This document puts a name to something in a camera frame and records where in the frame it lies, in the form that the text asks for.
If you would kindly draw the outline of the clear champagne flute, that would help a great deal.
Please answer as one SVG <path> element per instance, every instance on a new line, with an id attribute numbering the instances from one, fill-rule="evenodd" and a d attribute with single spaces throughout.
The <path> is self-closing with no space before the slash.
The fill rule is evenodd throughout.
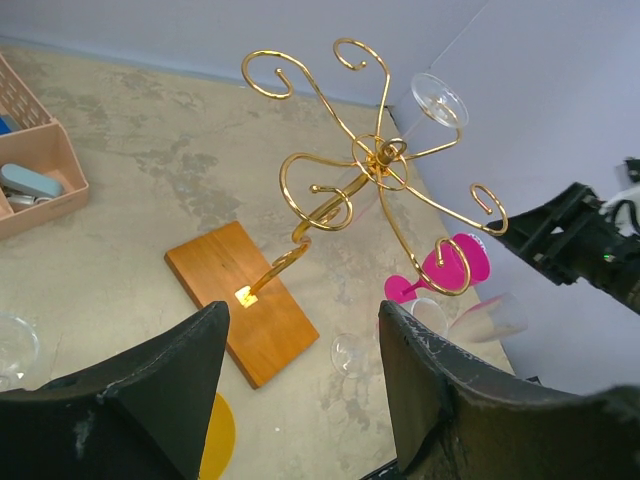
<path id="1" fill-rule="evenodd" d="M 421 117 L 399 138 L 385 141 L 384 139 L 379 140 L 375 135 L 372 135 L 377 145 L 373 153 L 366 155 L 364 163 L 358 159 L 355 153 L 352 153 L 355 163 L 367 180 L 378 185 L 383 190 L 403 190 L 405 188 L 405 180 L 403 179 L 399 180 L 399 187 L 386 186 L 382 181 L 378 180 L 378 176 L 384 177 L 386 174 L 392 173 L 389 167 L 390 164 L 408 163 L 454 147 L 462 139 L 463 129 L 469 122 L 469 113 L 464 102 L 440 78 L 426 72 L 417 73 L 412 77 L 410 86 L 413 100 L 421 111 Z M 429 119 L 454 131 L 455 138 L 426 150 L 406 154 L 408 140 L 424 119 Z"/>

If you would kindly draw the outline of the peach plastic desk organizer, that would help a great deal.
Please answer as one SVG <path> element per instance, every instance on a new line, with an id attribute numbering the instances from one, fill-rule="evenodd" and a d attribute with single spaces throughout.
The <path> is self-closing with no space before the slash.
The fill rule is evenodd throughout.
<path id="1" fill-rule="evenodd" d="M 84 207 L 89 185 L 68 134 L 16 72 L 1 61 L 1 166 L 13 163 L 54 178 L 64 187 L 57 198 L 35 197 L 1 183 L 1 237 L 7 238 Z"/>

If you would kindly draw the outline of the yellow plastic wine glass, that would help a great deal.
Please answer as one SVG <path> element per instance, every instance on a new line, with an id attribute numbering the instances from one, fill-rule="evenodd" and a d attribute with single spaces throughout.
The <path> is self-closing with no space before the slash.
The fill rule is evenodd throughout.
<path id="1" fill-rule="evenodd" d="M 220 479 L 231 462 L 236 425 L 229 403 L 216 394 L 201 458 L 199 479 Z"/>

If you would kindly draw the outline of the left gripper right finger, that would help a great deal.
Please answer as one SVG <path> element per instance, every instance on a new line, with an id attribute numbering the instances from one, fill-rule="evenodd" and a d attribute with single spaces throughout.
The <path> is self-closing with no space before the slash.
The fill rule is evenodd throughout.
<path id="1" fill-rule="evenodd" d="M 400 476 L 638 478 L 638 388 L 582 396 L 519 379 L 389 301 L 379 345 Z"/>

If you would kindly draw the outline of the blue eraser case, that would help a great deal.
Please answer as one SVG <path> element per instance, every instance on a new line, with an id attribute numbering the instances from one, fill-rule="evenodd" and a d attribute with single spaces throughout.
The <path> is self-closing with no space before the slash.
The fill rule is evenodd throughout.
<path id="1" fill-rule="evenodd" d="M 35 197 L 57 198 L 64 193 L 63 185 L 54 178 L 13 163 L 1 166 L 1 183 Z"/>

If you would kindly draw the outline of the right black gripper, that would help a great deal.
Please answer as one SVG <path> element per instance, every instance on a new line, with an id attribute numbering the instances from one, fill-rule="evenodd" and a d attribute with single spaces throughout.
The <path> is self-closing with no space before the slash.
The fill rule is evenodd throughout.
<path id="1" fill-rule="evenodd" d="M 639 235 L 621 234 L 602 205 L 591 187 L 574 182 L 544 204 L 487 226 L 508 226 L 497 240 L 552 283 L 584 279 L 638 313 Z"/>

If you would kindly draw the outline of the pink plastic wine glass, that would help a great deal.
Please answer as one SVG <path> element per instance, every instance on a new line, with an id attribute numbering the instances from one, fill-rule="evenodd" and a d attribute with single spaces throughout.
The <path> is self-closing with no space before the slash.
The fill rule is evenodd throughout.
<path id="1" fill-rule="evenodd" d="M 453 240 L 463 251 L 470 267 L 470 285 L 483 283 L 491 276 L 491 263 L 482 240 L 470 233 L 458 233 Z M 462 260 L 449 244 L 442 246 L 444 265 L 436 264 L 436 252 L 432 251 L 422 264 L 425 273 L 441 287 L 449 290 L 459 289 L 463 285 L 465 272 Z M 411 283 L 401 275 L 390 276 L 384 285 L 386 298 L 402 304 L 418 298 L 418 290 L 424 288 L 433 291 L 424 280 Z"/>

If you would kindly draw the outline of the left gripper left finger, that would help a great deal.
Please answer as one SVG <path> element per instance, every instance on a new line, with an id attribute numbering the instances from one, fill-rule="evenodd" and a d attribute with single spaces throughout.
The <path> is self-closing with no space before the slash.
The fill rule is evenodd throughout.
<path id="1" fill-rule="evenodd" d="M 2 478 L 197 478 L 229 325 L 215 301 L 96 365 L 2 393 Z"/>

